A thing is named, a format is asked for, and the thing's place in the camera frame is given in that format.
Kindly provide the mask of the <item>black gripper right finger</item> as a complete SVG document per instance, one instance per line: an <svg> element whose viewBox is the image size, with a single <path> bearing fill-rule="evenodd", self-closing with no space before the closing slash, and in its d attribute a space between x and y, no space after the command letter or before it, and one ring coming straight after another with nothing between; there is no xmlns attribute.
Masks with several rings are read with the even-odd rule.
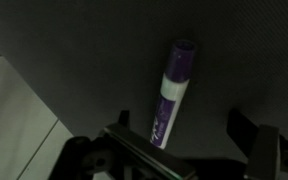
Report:
<svg viewBox="0 0 288 180"><path fill-rule="evenodd" d="M227 134L247 157L245 180L277 180L280 164L279 130L254 125L237 109L228 114Z"/></svg>

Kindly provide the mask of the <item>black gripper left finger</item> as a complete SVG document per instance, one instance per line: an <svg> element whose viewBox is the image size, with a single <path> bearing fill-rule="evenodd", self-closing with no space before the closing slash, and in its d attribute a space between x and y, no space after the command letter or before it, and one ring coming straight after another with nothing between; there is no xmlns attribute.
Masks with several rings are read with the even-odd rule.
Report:
<svg viewBox="0 0 288 180"><path fill-rule="evenodd" d="M194 167L130 130L130 111L122 110L116 123L103 128L103 137L114 151L145 178L155 180L198 180Z"/></svg>

